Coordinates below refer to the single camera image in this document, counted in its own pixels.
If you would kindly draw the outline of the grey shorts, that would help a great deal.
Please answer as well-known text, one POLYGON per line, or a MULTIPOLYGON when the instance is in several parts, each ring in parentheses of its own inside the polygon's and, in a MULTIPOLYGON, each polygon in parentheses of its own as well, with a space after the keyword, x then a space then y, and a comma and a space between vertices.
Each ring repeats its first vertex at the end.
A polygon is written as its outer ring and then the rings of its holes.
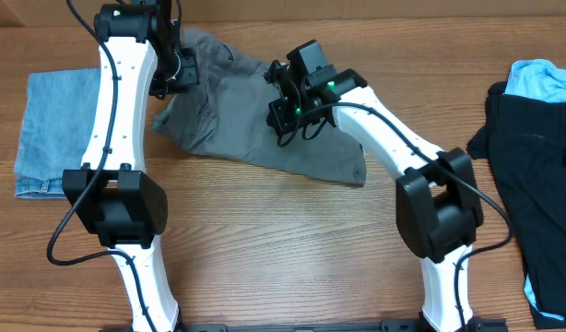
POLYGON ((360 144, 330 124, 301 130, 284 148, 266 123, 277 89, 265 83, 267 65, 193 29, 182 46, 195 52, 198 84, 175 95, 154 119, 153 132, 181 149, 345 184, 366 182, 360 144))

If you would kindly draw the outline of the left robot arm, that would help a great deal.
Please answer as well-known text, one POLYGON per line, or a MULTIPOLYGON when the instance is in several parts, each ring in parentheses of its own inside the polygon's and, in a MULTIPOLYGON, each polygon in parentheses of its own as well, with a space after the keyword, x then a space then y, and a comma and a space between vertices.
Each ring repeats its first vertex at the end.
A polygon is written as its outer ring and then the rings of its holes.
POLYGON ((77 170, 63 173, 71 208, 54 231, 47 258, 72 216, 98 237, 102 251, 71 259, 76 265, 111 257, 120 270, 133 319, 131 331, 183 331, 161 252, 168 198, 146 171, 147 101, 198 84, 195 53, 181 45, 179 2, 118 1, 101 7, 87 31, 99 45, 100 86, 95 121, 77 170))

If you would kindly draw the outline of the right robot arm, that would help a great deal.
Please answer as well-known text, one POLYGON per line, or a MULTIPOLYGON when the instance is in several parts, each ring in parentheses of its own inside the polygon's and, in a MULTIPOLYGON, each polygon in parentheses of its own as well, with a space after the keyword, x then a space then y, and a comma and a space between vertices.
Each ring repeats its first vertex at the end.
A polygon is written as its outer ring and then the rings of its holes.
POLYGON ((339 72, 317 41, 275 60, 264 73, 280 96, 266 122, 281 147, 309 125, 330 124, 356 139, 395 181, 395 220, 403 242, 420 259, 425 291, 418 329, 478 331, 468 301, 468 263, 483 213, 471 160, 417 135, 352 69, 339 72))

